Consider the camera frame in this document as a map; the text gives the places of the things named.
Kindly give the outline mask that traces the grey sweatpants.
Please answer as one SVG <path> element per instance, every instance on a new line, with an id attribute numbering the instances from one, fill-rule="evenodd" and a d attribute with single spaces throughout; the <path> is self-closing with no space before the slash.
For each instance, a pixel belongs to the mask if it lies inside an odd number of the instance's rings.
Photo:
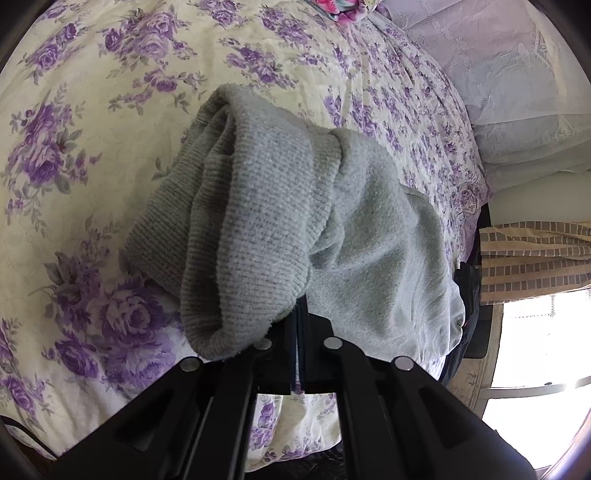
<path id="1" fill-rule="evenodd" d="M 446 356 L 465 308 L 439 216 L 389 152 L 226 84 L 201 106 L 125 244 L 198 355 L 259 341 L 298 299 L 366 354 Z"/>

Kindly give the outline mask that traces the purple floral bedspread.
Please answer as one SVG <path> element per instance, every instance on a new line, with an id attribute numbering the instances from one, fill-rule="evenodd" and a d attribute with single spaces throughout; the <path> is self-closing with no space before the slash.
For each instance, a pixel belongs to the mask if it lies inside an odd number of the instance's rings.
<path id="1" fill-rule="evenodd" d="M 1 74 L 1 413 L 47 456 L 190 354 L 118 258 L 224 83 L 378 140 L 437 209 L 449 262 L 468 256 L 491 190 L 459 93 L 400 28 L 304 1 L 55 1 Z"/>

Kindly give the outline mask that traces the beige checkered curtain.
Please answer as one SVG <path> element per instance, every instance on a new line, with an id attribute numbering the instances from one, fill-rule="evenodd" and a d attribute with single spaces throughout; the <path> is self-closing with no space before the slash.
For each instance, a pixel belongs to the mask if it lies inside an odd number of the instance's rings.
<path id="1" fill-rule="evenodd" d="M 479 235 L 485 305 L 590 286 L 588 222 L 513 222 L 483 228 Z"/>

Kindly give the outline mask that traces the folded teal floral quilt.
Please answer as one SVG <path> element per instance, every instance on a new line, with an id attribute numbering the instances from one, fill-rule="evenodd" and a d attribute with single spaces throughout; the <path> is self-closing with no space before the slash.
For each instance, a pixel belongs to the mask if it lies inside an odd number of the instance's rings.
<path id="1" fill-rule="evenodd" d="M 311 0 L 317 8 L 336 23 L 355 23 L 373 13 L 380 0 Z"/>

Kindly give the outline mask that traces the black garment at bedside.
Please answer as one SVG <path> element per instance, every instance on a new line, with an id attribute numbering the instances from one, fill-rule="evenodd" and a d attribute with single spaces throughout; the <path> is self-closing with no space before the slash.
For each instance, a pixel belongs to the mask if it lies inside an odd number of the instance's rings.
<path id="1" fill-rule="evenodd" d="M 465 307 L 465 321 L 460 343 L 446 356 L 439 382 L 449 385 L 464 359 L 482 360 L 488 353 L 492 325 L 492 307 L 482 306 L 481 272 L 474 265 L 462 262 L 454 273 Z"/>

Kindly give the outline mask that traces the window with white frame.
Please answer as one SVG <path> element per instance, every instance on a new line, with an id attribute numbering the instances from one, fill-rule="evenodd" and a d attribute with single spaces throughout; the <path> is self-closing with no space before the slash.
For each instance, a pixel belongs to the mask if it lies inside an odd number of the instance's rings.
<path id="1" fill-rule="evenodd" d="M 483 420 L 540 469 L 566 453 L 590 411 L 590 291 L 503 306 Z"/>

